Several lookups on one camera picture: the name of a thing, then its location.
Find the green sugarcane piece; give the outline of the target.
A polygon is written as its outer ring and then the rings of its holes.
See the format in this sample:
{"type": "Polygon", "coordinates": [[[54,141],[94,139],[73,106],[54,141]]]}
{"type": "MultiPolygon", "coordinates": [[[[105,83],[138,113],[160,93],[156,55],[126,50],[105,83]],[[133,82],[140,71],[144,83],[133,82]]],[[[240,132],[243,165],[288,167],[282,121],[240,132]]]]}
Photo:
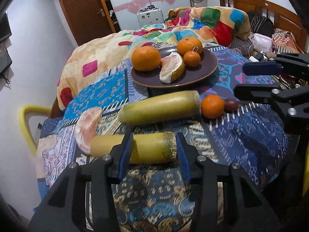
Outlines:
{"type": "MultiPolygon", "coordinates": [[[[119,145],[124,135],[100,135],[91,142],[91,156],[101,157],[119,145]]],[[[175,161],[177,141],[173,132],[152,134],[134,134],[134,147],[130,158],[131,164],[159,164],[175,161]]]]}
{"type": "Polygon", "coordinates": [[[118,120],[126,125],[149,125],[170,120],[194,117],[199,114],[199,93],[179,91],[147,98],[125,105],[118,120]]]}

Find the peeled pink pomelo segment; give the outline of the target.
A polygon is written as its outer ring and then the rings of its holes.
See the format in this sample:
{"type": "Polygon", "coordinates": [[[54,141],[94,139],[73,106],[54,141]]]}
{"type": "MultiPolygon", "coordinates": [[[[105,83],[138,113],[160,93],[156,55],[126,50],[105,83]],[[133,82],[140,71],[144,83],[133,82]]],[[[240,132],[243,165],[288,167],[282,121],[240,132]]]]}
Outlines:
{"type": "Polygon", "coordinates": [[[91,142],[96,135],[96,127],[102,113],[102,108],[92,107],[84,111],[77,120],[74,133],[76,144],[86,155],[91,154],[91,142]]]}

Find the dark red grape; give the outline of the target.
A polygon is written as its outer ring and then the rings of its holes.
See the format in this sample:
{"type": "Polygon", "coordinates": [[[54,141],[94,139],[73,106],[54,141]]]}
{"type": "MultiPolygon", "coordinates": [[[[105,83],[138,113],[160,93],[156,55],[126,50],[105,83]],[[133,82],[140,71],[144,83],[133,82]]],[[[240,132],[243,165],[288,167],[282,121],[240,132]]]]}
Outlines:
{"type": "Polygon", "coordinates": [[[224,100],[224,111],[225,112],[236,112],[238,109],[238,103],[232,98],[227,98],[224,100]]]}

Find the small orange mandarin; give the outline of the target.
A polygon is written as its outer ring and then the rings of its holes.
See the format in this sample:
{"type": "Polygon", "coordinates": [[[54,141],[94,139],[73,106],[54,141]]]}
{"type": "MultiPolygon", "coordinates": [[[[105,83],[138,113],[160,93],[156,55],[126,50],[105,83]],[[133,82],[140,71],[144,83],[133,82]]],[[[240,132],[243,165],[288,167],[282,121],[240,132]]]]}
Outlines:
{"type": "Polygon", "coordinates": [[[217,95],[209,95],[201,102],[202,115],[208,119],[216,119],[223,115],[225,103],[217,95]]]}

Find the pomelo segment with rind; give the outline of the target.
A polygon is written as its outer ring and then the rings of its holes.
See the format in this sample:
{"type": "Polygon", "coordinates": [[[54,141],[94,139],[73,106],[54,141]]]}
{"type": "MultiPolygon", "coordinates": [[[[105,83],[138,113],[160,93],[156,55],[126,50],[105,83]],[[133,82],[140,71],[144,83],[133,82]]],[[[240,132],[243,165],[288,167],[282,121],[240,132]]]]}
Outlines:
{"type": "Polygon", "coordinates": [[[161,71],[159,79],[164,84],[170,84],[177,80],[185,71],[183,58],[177,52],[172,52],[161,59],[161,71]]]}

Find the large orange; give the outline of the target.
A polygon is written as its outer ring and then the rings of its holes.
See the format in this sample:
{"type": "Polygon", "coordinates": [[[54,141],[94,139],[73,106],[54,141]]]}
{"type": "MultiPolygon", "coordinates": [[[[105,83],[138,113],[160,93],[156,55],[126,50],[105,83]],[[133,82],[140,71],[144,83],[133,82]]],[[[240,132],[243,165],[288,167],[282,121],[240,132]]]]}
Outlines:
{"type": "Polygon", "coordinates": [[[132,53],[132,66],[137,71],[152,71],[161,63],[159,51],[152,46],[143,46],[132,53]]]}

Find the wooden bed headboard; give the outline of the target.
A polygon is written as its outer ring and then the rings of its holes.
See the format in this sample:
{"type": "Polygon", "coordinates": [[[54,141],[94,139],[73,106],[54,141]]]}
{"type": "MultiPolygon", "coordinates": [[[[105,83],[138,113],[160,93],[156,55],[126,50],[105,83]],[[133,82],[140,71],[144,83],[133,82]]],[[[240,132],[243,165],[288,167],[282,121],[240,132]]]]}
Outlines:
{"type": "Polygon", "coordinates": [[[233,7],[244,12],[256,12],[269,18],[275,28],[292,32],[298,47],[305,52],[307,30],[303,27],[299,16],[290,10],[266,0],[219,0],[224,7],[233,7]]]}

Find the black striped bag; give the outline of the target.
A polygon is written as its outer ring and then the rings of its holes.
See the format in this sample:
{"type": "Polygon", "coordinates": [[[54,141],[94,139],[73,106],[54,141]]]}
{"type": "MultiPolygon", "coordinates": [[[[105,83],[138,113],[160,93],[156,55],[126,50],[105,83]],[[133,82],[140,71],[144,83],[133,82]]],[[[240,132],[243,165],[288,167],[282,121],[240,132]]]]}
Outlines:
{"type": "Polygon", "coordinates": [[[274,34],[274,24],[269,18],[261,16],[253,11],[249,11],[247,14],[249,17],[251,32],[253,34],[258,33],[272,38],[272,35],[274,34]]]}

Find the dark purple plate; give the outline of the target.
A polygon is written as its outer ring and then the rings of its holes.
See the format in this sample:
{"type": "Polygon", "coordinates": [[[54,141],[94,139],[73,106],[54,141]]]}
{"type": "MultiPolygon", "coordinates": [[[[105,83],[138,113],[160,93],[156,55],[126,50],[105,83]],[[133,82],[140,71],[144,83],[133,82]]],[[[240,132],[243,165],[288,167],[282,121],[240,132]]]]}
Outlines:
{"type": "Polygon", "coordinates": [[[197,66],[187,66],[177,53],[176,47],[159,50],[163,66],[151,71],[131,70],[132,80],[142,86],[154,89],[176,88],[203,81],[218,68],[218,60],[207,49],[203,49],[197,66]]]}

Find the orange on plate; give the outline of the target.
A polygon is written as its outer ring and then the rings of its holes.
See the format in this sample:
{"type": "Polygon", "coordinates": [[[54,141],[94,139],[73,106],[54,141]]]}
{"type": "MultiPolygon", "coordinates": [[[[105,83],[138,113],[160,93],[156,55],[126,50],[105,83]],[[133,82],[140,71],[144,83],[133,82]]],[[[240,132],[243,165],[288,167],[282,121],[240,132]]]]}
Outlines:
{"type": "Polygon", "coordinates": [[[188,51],[183,56],[184,63],[190,68],[196,68],[201,63],[201,56],[195,51],[188,51]]]}

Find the yellow plastic chair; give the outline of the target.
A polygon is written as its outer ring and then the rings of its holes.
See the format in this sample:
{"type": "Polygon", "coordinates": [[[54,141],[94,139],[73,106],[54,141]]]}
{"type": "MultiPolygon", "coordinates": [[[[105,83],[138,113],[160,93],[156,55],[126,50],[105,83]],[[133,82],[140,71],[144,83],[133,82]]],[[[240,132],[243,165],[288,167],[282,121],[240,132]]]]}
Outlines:
{"type": "Polygon", "coordinates": [[[50,107],[44,107],[44,106],[35,105],[35,104],[24,105],[19,109],[19,112],[18,112],[19,127],[30,149],[30,153],[33,155],[35,155],[37,152],[37,145],[32,137],[32,133],[30,130],[30,125],[29,125],[30,115],[36,113],[38,115],[49,116],[50,112],[51,112],[50,107]]]}

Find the colourful checked blanket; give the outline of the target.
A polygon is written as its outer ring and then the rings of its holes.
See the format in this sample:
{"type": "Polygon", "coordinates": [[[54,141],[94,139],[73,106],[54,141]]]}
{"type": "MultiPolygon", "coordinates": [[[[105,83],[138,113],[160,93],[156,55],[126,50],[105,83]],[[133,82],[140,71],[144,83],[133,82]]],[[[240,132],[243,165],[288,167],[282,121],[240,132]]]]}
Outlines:
{"type": "Polygon", "coordinates": [[[58,106],[64,111],[79,92],[132,53],[152,43],[176,44],[196,37],[202,43],[228,47],[235,37],[246,40],[251,28],[246,12],[231,7],[171,9],[164,23],[144,25],[96,38],[77,47],[67,60],[57,84],[58,106]]]}

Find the white sewing machine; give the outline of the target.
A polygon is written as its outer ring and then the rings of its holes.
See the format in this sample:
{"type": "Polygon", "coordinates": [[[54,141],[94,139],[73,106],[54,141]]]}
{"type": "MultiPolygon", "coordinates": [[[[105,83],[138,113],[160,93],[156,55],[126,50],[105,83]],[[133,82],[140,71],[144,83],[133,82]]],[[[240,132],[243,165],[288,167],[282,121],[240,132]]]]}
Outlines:
{"type": "Polygon", "coordinates": [[[161,24],[164,22],[162,10],[156,8],[154,5],[141,9],[137,14],[137,19],[140,27],[145,25],[161,24]]]}

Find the brown wooden door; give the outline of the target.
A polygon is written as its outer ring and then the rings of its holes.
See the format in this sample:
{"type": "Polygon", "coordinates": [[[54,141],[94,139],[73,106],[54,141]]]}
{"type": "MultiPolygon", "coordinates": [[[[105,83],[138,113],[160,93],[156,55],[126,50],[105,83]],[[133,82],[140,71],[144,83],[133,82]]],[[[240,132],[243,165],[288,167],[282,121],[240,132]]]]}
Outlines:
{"type": "Polygon", "coordinates": [[[104,0],[59,0],[78,46],[115,32],[104,0]]]}

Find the wall mounted television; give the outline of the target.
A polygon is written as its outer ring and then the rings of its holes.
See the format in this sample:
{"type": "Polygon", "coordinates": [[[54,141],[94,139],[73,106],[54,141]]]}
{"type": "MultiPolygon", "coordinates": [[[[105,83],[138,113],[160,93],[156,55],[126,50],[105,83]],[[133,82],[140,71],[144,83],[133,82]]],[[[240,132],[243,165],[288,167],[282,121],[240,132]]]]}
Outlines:
{"type": "Polygon", "coordinates": [[[0,43],[6,41],[11,35],[7,13],[5,13],[0,21],[0,43]]]}

